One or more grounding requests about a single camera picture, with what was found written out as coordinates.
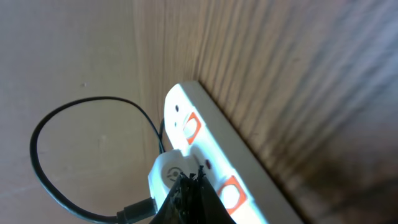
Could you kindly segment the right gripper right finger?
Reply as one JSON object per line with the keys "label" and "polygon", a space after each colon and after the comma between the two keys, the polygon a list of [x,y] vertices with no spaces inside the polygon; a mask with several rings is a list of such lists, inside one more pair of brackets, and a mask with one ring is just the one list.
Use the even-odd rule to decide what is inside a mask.
{"label": "right gripper right finger", "polygon": [[216,191],[207,179],[203,166],[198,169],[195,179],[194,223],[197,224],[235,224],[225,209]]}

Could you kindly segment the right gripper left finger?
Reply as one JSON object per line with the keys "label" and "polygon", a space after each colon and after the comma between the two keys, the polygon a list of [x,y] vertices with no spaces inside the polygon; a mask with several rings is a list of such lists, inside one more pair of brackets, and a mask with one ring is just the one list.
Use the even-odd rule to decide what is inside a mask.
{"label": "right gripper left finger", "polygon": [[187,224],[196,194],[196,174],[180,173],[150,224]]}

